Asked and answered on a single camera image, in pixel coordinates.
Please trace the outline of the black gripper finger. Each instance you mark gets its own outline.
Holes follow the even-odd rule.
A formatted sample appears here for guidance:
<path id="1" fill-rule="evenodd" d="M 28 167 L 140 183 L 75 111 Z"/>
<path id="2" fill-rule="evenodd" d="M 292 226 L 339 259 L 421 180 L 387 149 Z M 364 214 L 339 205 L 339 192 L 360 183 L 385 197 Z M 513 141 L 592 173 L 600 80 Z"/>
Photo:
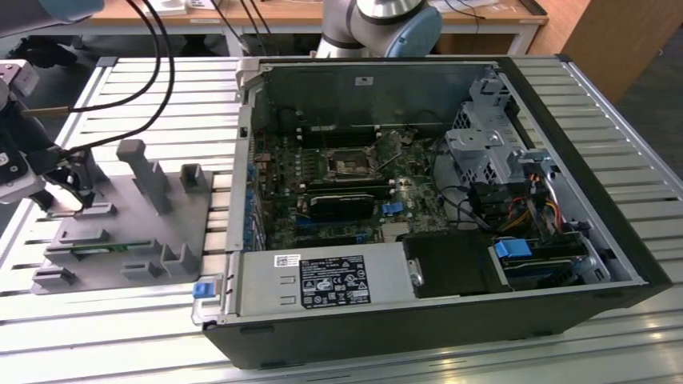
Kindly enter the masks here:
<path id="1" fill-rule="evenodd" d="M 95 200 L 96 164 L 91 151 L 79 151 L 67 158 L 67 190 L 72 193 L 83 208 L 89 208 Z"/>
<path id="2" fill-rule="evenodd" d="M 39 206 L 39 208 L 48 212 L 53 205 L 53 195 L 52 193 L 43 189 L 29 195 L 29 199 Z"/>

